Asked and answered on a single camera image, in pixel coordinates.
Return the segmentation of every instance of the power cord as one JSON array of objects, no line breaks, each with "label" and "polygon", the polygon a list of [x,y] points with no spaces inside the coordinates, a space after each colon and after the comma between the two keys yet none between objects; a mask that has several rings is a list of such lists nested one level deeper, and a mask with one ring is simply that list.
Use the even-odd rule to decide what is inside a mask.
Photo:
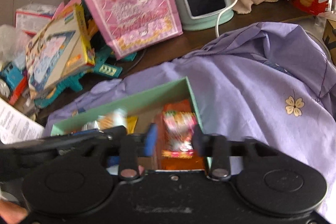
[{"label": "power cord", "polygon": [[130,68],[128,68],[126,71],[123,71],[123,72],[121,73],[121,75],[119,76],[119,78],[122,78],[124,75],[126,75],[127,73],[129,73],[132,69],[134,69],[134,68],[136,67],[136,65],[139,64],[140,61],[143,59],[143,57],[145,56],[146,51],[147,51],[146,48],[143,49],[143,50],[142,50],[142,53],[141,53],[141,55],[140,55],[140,57],[139,57],[139,59],[138,59],[138,60],[137,60],[137,61],[136,61]]},{"label": "power cord", "polygon": [[228,10],[230,10],[233,6],[235,6],[237,2],[238,2],[238,0],[235,0],[230,6],[224,8],[224,9],[218,14],[218,16],[217,16],[217,21],[216,21],[216,26],[215,26],[215,28],[216,28],[216,37],[219,37],[219,30],[218,30],[218,28],[219,28],[219,21],[220,21],[220,19],[221,19],[221,16],[222,16],[225,12],[227,12]]}]

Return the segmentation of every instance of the yellow packet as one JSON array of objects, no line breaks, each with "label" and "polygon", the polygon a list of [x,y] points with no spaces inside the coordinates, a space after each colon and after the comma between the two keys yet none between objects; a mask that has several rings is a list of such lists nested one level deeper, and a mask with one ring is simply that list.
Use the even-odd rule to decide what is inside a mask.
[{"label": "yellow packet", "polygon": [[133,134],[135,125],[137,124],[138,116],[127,117],[127,134]]}]

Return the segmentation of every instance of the flower embroidery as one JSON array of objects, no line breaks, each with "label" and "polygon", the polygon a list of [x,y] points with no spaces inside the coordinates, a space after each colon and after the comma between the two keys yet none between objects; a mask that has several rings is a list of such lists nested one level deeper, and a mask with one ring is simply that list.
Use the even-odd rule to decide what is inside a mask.
[{"label": "flower embroidery", "polygon": [[302,98],[299,98],[295,100],[292,96],[288,97],[286,100],[286,103],[288,106],[286,106],[287,114],[294,113],[295,117],[301,116],[302,111],[300,108],[302,108],[305,103],[302,101]]}]

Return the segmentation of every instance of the purple cloth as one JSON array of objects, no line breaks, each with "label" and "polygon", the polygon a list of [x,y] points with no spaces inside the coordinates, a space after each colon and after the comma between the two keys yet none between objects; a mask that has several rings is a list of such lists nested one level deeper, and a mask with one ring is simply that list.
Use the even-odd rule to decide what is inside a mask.
[{"label": "purple cloth", "polygon": [[188,76],[205,133],[251,136],[319,170],[329,184],[319,212],[336,223],[336,68],[298,25],[255,23],[182,58],[104,81],[49,116],[52,125]]}]

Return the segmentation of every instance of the wooden table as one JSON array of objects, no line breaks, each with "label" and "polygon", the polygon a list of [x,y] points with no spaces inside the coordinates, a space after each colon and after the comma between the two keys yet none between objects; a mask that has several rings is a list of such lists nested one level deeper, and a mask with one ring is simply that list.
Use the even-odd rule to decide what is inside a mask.
[{"label": "wooden table", "polygon": [[[307,13],[296,9],[287,0],[279,0],[276,3],[261,3],[260,5],[254,5],[250,14],[235,14],[229,22],[220,25],[219,33],[246,27],[259,21],[290,22],[307,16],[309,16]],[[193,50],[200,49],[215,38],[214,28],[203,31],[185,31],[184,34],[179,37],[147,48],[143,59],[123,77],[181,57]],[[121,65],[124,67],[124,70],[127,70],[131,66],[131,64]],[[43,120],[45,120],[51,112],[67,105],[103,80],[109,80],[109,78],[92,73],[86,74],[80,80],[84,88],[81,92],[75,93],[70,89],[66,89],[51,105],[40,111],[38,121],[44,123]]]}]

